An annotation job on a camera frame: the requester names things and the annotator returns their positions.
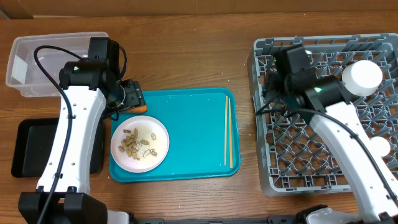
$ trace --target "dish rack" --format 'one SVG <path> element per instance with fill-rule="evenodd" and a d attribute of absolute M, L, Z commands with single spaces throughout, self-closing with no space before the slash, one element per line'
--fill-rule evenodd
<path fill-rule="evenodd" d="M 398 178 L 398 35 L 364 34 L 321 37 L 258 39 L 248 58 L 250 91 L 257 111 L 264 106 L 262 91 L 267 74 L 275 72 L 272 54 L 303 44 L 318 78 L 334 75 L 359 60 L 371 60 L 383 72 L 377 91 L 353 102 L 368 136 L 382 136 L 390 145 L 383 157 Z M 262 191 L 268 196 L 350 191 L 348 182 L 330 151 L 299 115 L 285 118 L 277 113 L 256 116 L 257 159 Z"/>

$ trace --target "green light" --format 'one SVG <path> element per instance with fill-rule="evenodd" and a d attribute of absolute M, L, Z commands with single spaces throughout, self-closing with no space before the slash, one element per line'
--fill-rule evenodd
<path fill-rule="evenodd" d="M 315 87 L 314 90 L 315 90 L 317 93 L 319 93 L 320 91 L 322 91 L 322 89 L 319 88 L 319 87 Z"/>

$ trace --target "chopstick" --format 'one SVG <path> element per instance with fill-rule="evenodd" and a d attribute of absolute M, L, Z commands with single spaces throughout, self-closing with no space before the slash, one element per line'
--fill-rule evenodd
<path fill-rule="evenodd" d="M 231 119 L 231 99 L 229 99 L 229 168 L 232 169 L 232 119 Z"/>
<path fill-rule="evenodd" d="M 228 117 L 228 96 L 225 96 L 224 166 L 226 166 L 226 138 L 228 135 L 228 133 L 226 132 L 227 117 Z"/>

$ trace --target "blue tray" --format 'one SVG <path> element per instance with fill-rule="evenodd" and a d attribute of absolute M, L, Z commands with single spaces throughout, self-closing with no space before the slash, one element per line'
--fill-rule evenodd
<path fill-rule="evenodd" d="M 166 127 L 170 147 L 164 161 L 155 169 L 135 174 L 120 168 L 110 156 L 109 171 L 118 182 L 226 177 L 241 165 L 238 123 L 233 94 L 226 88 L 143 91 L 148 111 L 143 115 L 158 119 Z M 224 166 L 225 95 L 231 98 L 233 168 Z M 121 113 L 112 121 L 113 135 L 125 120 L 140 114 Z"/>

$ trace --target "wooden table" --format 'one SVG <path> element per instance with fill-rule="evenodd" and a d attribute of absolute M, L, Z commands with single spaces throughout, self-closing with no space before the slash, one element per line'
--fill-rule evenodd
<path fill-rule="evenodd" d="M 219 16 L 98 17 L 0 21 L 0 223 L 25 223 L 17 203 L 38 178 L 11 175 L 19 123 L 57 117 L 59 98 L 24 98 L 5 85 L 12 42 L 25 35 L 105 31 L 127 52 L 126 77 L 143 90 L 224 86 L 236 97 L 242 163 L 232 177 L 119 184 L 109 174 L 110 122 L 106 121 L 104 169 L 91 175 L 91 195 L 108 209 L 138 218 L 237 218 L 295 214 L 320 203 L 358 212 L 351 193 L 267 197 L 256 157 L 256 125 L 246 59 L 264 37 L 398 32 L 398 13 L 303 12 Z"/>

